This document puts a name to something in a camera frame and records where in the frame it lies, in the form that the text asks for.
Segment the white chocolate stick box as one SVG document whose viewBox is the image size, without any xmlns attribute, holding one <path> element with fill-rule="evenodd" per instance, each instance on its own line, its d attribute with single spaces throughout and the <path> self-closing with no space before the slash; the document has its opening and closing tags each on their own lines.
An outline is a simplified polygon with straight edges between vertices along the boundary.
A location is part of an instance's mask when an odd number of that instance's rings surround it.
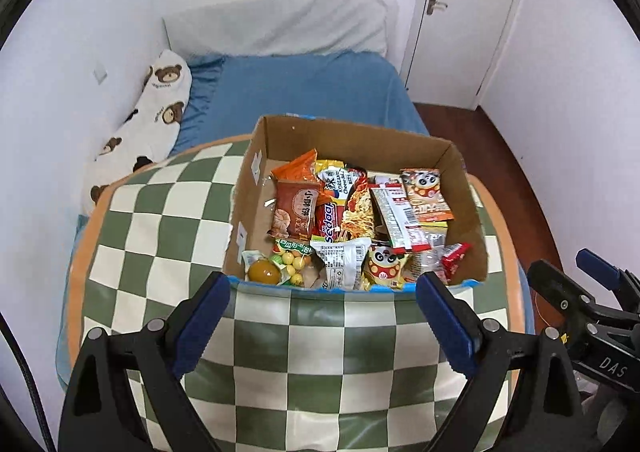
<svg viewBox="0 0 640 452">
<path fill-rule="evenodd" d="M 384 188 L 388 186 L 402 186 L 400 175 L 386 174 L 385 172 L 374 174 L 370 178 L 370 181 L 375 186 L 384 186 Z"/>
</svg>

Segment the clear dark snack pack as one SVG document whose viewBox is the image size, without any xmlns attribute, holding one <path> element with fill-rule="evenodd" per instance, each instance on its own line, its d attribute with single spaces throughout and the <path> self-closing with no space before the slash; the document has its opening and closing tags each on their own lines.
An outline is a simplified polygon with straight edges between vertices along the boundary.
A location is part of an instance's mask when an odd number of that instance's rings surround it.
<svg viewBox="0 0 640 452">
<path fill-rule="evenodd" d="M 449 280 L 442 264 L 442 256 L 446 250 L 447 229 L 440 227 L 428 229 L 426 235 L 430 248 L 413 252 L 407 259 L 402 276 L 408 282 L 416 282 L 423 273 L 434 272 L 444 284 L 448 284 Z"/>
</svg>

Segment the brown small snack pack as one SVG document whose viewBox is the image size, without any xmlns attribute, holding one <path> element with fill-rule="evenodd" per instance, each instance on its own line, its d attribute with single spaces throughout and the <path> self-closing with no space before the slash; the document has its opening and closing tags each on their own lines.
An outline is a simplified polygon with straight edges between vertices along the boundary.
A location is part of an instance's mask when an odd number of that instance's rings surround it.
<svg viewBox="0 0 640 452">
<path fill-rule="evenodd" d="M 320 192 L 318 181 L 278 181 L 269 234 L 275 238 L 308 242 Z"/>
</svg>

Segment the white door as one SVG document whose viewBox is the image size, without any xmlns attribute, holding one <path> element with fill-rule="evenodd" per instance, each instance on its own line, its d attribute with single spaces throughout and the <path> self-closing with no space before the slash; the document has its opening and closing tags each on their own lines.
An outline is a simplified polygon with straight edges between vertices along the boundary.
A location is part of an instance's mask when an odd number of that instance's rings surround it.
<svg viewBox="0 0 640 452">
<path fill-rule="evenodd" d="M 412 102 L 475 108 L 495 66 L 517 0 L 416 0 L 401 78 Z"/>
</svg>

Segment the white red wafer pack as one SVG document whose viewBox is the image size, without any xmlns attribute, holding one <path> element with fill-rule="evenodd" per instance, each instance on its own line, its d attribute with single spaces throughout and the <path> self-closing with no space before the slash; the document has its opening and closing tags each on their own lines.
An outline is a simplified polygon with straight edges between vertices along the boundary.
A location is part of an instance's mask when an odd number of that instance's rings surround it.
<svg viewBox="0 0 640 452">
<path fill-rule="evenodd" d="M 401 183 L 371 183 L 369 190 L 395 254 L 423 252 L 431 248 L 427 233 L 416 219 Z"/>
</svg>

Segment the yellow panda snack pack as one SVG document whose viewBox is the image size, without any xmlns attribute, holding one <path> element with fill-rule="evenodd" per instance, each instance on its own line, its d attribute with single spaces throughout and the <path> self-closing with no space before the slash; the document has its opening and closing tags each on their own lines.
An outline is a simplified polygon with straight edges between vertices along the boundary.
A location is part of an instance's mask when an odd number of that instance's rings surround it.
<svg viewBox="0 0 640 452">
<path fill-rule="evenodd" d="M 402 290 L 406 280 L 402 269 L 408 260 L 408 253 L 395 253 L 388 245 L 372 244 L 362 265 L 363 289 L 375 286 L 390 290 Z"/>
</svg>

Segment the braised egg pack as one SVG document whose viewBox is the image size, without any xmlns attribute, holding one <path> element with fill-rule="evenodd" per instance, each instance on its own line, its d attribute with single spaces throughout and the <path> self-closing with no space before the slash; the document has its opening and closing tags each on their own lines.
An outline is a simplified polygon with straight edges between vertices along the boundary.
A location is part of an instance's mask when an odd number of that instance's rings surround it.
<svg viewBox="0 0 640 452">
<path fill-rule="evenodd" d="M 280 268 L 258 250 L 244 250 L 245 279 L 250 282 L 278 285 L 282 279 Z"/>
</svg>

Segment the cardboard milk box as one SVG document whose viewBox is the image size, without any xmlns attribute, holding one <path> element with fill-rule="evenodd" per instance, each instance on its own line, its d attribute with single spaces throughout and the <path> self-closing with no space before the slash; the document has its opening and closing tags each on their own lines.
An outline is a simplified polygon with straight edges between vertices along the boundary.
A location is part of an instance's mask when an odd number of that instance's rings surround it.
<svg viewBox="0 0 640 452">
<path fill-rule="evenodd" d="M 342 160 L 368 172 L 398 174 L 405 168 L 438 169 L 442 195 L 454 214 L 447 242 L 471 245 L 451 282 L 488 279 L 480 215 L 462 155 L 451 141 L 383 127 L 288 115 L 269 115 L 258 120 L 245 151 L 232 194 L 232 231 L 222 265 L 225 274 L 244 276 L 243 250 L 270 249 L 267 236 L 272 209 L 262 204 L 273 197 L 270 172 L 312 149 L 318 151 L 318 157 Z"/>
</svg>

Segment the red small candy pack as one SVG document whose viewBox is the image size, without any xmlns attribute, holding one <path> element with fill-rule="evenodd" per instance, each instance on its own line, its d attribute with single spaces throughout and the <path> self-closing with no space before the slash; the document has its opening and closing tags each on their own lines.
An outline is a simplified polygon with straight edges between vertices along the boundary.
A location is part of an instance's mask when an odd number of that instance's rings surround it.
<svg viewBox="0 0 640 452">
<path fill-rule="evenodd" d="M 454 243 L 444 247 L 442 256 L 440 256 L 440 268 L 442 268 L 442 276 L 446 284 L 451 283 L 462 260 L 471 248 L 472 245 L 470 243 Z"/>
</svg>

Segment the orange snack bag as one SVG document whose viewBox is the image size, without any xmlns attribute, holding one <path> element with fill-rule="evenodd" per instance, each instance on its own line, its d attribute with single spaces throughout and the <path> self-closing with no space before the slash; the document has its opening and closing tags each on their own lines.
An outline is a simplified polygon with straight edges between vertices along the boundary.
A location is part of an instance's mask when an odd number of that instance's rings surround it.
<svg viewBox="0 0 640 452">
<path fill-rule="evenodd" d="M 277 181 L 318 183 L 319 179 L 316 175 L 317 156 L 317 150 L 312 149 L 296 157 L 295 160 L 274 168 L 271 171 L 271 175 Z"/>
</svg>

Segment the silver grey snack pack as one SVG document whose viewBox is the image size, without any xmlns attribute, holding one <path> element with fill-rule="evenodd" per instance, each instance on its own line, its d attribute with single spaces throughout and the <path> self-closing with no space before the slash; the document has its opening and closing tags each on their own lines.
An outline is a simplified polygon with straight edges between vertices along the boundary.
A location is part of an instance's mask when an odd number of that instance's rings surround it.
<svg viewBox="0 0 640 452">
<path fill-rule="evenodd" d="M 345 242 L 311 241 L 311 247 L 324 263 L 328 290 L 359 290 L 362 265 L 371 246 L 370 238 Z"/>
</svg>

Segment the orange panda biscuit pack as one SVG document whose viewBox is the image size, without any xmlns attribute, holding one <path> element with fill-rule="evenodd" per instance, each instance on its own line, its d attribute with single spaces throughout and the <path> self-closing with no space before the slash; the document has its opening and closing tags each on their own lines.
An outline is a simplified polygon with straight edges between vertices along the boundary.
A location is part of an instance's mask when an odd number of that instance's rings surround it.
<svg viewBox="0 0 640 452">
<path fill-rule="evenodd" d="M 405 168 L 400 178 L 408 201 L 420 224 L 454 219 L 440 190 L 440 172 L 436 168 Z"/>
</svg>

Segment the yellow red instant noodle pack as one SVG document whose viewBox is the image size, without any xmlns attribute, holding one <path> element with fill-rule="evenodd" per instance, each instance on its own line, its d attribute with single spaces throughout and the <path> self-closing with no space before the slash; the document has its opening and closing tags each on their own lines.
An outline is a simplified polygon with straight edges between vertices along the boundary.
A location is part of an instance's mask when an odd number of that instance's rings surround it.
<svg viewBox="0 0 640 452">
<path fill-rule="evenodd" d="M 323 190 L 314 212 L 311 237 L 346 242 L 374 237 L 374 213 L 367 172 L 341 160 L 318 160 L 314 165 Z"/>
</svg>

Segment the bear print long pillow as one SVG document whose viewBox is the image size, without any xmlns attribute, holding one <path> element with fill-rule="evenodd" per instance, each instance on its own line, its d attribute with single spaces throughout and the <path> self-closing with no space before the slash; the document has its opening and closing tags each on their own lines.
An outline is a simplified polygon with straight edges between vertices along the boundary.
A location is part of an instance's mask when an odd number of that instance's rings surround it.
<svg viewBox="0 0 640 452">
<path fill-rule="evenodd" d="M 126 120 L 88 165 L 81 211 L 89 216 L 102 192 L 137 169 L 161 162 L 174 147 L 190 98 L 192 74 L 166 49 L 149 67 L 142 93 Z"/>
</svg>

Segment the green candy ball bag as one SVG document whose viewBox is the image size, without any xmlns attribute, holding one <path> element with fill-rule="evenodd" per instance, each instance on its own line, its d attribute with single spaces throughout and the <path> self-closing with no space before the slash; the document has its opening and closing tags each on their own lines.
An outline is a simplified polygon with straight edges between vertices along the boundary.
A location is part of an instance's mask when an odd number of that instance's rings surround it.
<svg viewBox="0 0 640 452">
<path fill-rule="evenodd" d="M 279 284 L 305 287 L 305 274 L 311 267 L 312 256 L 314 256 L 314 250 L 310 245 L 276 238 L 269 260 L 281 272 Z"/>
</svg>

